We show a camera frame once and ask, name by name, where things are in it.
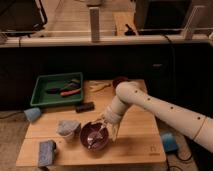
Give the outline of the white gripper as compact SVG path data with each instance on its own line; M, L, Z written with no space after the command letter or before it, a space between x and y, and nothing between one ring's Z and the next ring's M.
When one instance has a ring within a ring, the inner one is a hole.
M105 120L110 123L113 124L112 125L112 140L116 141L117 139L117 134L119 131L119 124L122 120L122 116L117 115L110 107L107 107L105 109L105 111L103 112L103 116L104 117L98 117L96 120L92 121L92 124L97 124L97 123L101 123L101 124L105 124Z

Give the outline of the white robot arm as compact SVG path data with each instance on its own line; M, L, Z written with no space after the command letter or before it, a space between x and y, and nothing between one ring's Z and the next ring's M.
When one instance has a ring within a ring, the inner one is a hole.
M118 125L126 111L136 105L153 113L158 119L213 153L213 118L152 97L135 81L120 82L112 102L97 118Z

